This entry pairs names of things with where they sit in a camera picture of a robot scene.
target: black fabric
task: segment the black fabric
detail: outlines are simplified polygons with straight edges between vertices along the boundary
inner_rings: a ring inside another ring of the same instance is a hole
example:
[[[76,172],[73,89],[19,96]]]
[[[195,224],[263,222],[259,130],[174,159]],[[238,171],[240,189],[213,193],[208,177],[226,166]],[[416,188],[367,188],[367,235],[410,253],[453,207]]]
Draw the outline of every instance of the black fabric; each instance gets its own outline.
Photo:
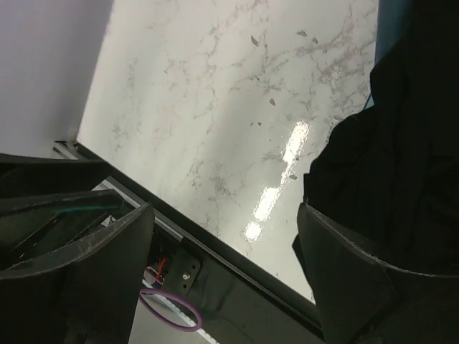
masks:
[[[371,73],[374,106],[333,129],[304,175],[303,202],[449,273],[459,268],[459,4],[415,0],[413,11]],[[294,250],[327,343],[459,343],[456,279],[369,265],[302,211]]]

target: brown speck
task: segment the brown speck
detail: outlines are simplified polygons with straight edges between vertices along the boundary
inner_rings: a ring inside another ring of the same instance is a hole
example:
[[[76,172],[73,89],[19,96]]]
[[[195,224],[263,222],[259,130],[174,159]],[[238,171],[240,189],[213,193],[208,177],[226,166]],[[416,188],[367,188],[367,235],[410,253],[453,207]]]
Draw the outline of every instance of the brown speck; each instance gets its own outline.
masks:
[[[255,45],[256,47],[258,47],[259,43],[258,43],[258,41],[255,39],[255,37],[251,36],[251,37],[250,37],[250,40],[252,40],[253,45]]]

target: white marble surface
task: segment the white marble surface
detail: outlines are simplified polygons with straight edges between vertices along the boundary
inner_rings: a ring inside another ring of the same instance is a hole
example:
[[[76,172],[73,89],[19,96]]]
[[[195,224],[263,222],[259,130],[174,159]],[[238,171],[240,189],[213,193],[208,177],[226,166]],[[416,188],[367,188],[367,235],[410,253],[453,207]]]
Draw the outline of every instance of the white marble surface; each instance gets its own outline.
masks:
[[[78,140],[311,299],[302,174],[369,94],[377,0],[115,0]]]

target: red wire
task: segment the red wire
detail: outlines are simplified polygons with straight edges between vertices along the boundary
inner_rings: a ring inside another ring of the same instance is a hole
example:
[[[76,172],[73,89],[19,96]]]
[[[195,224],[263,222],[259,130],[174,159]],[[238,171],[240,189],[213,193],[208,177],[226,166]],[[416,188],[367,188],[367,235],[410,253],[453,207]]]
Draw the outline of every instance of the red wire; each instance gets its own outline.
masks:
[[[161,278],[161,273],[163,272],[163,265],[166,263],[167,258],[163,258],[163,260],[159,261],[158,264],[158,272],[156,273],[156,279],[159,280]]]

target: wall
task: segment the wall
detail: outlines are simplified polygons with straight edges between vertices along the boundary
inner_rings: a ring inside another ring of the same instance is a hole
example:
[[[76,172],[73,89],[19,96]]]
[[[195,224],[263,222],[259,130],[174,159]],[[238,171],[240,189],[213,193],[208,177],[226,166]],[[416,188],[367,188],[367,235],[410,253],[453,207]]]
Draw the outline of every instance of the wall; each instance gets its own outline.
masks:
[[[112,2],[0,1],[0,152],[76,138]]]

